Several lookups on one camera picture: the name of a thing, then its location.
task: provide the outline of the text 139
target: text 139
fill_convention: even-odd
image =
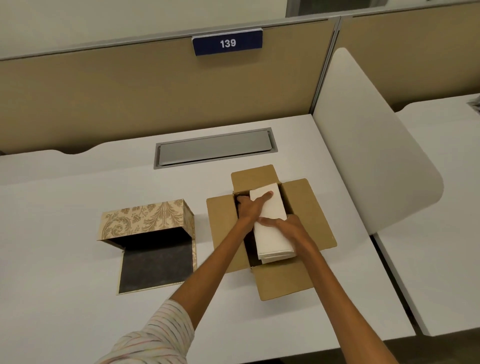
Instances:
[[[220,44],[222,45],[222,48],[228,48],[228,47],[234,47],[237,45],[237,41],[234,39],[225,39],[225,40],[220,40]]]

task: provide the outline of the cardboard box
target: cardboard box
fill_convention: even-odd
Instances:
[[[98,240],[123,249],[118,293],[178,284],[197,268],[194,216],[183,199],[104,212]]]
[[[207,199],[208,218],[216,249],[238,220],[236,197],[250,190],[277,183],[288,214],[296,214],[319,250],[336,246],[330,226],[308,181],[280,182],[273,165],[241,170],[231,175],[233,193]],[[305,266],[298,257],[262,264],[256,257],[251,232],[240,245],[227,272],[251,268],[262,301],[312,288]]]

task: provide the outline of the gold damask pattern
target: gold damask pattern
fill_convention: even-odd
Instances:
[[[193,213],[183,199],[104,212],[101,221],[99,240],[176,227],[195,238]]]

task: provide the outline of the forearm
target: forearm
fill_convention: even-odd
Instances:
[[[197,328],[248,231],[248,223],[239,219],[207,260],[171,296],[187,311],[194,328]]]
[[[398,364],[317,251],[302,258],[348,364]]]

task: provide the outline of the beige partition panel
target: beige partition panel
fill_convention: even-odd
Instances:
[[[345,47],[394,108],[480,91],[480,3],[344,18]]]
[[[196,57],[190,38],[0,62],[0,150],[306,114],[334,22],[264,29],[262,49]]]

